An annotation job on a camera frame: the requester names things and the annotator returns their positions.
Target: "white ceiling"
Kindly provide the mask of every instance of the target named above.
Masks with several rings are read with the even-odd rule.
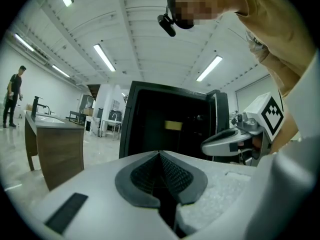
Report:
[[[250,53],[245,27],[233,13],[196,25],[175,26],[170,37],[158,25],[167,0],[30,0],[11,26],[48,63],[78,85],[145,81],[192,91],[235,91],[265,76]],[[111,59],[111,72],[93,46]],[[223,61],[202,81],[196,78],[216,55]]]

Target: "person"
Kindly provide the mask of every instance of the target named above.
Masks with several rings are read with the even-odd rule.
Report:
[[[18,95],[19,99],[22,99],[20,87],[22,84],[22,79],[21,76],[23,73],[26,71],[25,66],[21,66],[19,68],[18,74],[14,74],[7,87],[7,97],[6,97],[6,102],[4,106],[4,111],[3,111],[3,128],[7,128],[7,117],[8,117],[8,111],[10,109],[10,118],[9,118],[9,126],[16,128],[17,126],[14,124],[14,112],[16,108],[16,104],[18,101]]]
[[[250,51],[264,65],[283,96],[294,88],[312,61],[316,46],[295,7],[289,0],[167,0],[178,24],[217,19],[226,12],[237,15],[247,29]],[[285,112],[281,130],[272,142],[270,153],[277,152],[298,132]],[[253,145],[261,147],[261,139]]]

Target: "black faucet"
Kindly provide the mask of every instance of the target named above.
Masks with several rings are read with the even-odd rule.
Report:
[[[43,100],[43,98],[41,98],[41,97],[34,96],[34,100],[33,100],[33,104],[32,104],[32,111],[31,111],[31,116],[34,117],[34,118],[36,117],[37,107],[38,107],[38,106],[43,107],[43,108],[48,108],[48,115],[50,114],[50,108],[49,108],[49,106],[39,104],[39,103],[38,103],[39,98]]]

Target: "white table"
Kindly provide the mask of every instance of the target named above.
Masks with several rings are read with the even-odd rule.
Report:
[[[103,131],[104,128],[104,122],[107,123],[106,125],[106,131]],[[102,133],[107,132],[108,131],[108,125],[112,125],[113,126],[113,130],[112,130],[112,141],[115,138],[115,130],[116,130],[116,125],[119,125],[118,127],[118,140],[119,140],[119,136],[120,136],[120,125],[121,125],[121,121],[116,121],[116,120],[102,120],[101,122],[101,127],[100,127],[100,138],[102,137]]]

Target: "standing person in black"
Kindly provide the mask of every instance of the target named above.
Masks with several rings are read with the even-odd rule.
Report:
[[[18,74],[14,74],[7,87],[7,98],[4,106],[4,112],[3,112],[3,128],[7,128],[7,116],[8,111],[10,109],[10,119],[9,119],[9,126],[16,128],[17,126],[14,124],[14,112],[16,108],[16,104],[18,101],[18,95],[19,99],[22,99],[21,93],[20,93],[20,86],[22,83],[21,76],[26,71],[25,66],[21,66],[19,68]]]

